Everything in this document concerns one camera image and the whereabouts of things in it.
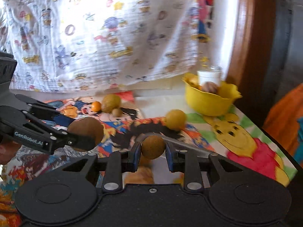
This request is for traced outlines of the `person's left hand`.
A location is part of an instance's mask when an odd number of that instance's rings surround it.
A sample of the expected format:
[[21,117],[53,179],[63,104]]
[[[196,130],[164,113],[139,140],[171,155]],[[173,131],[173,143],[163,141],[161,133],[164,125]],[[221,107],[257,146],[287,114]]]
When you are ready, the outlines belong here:
[[3,138],[0,144],[0,164],[6,165],[16,155],[21,146],[17,142]]

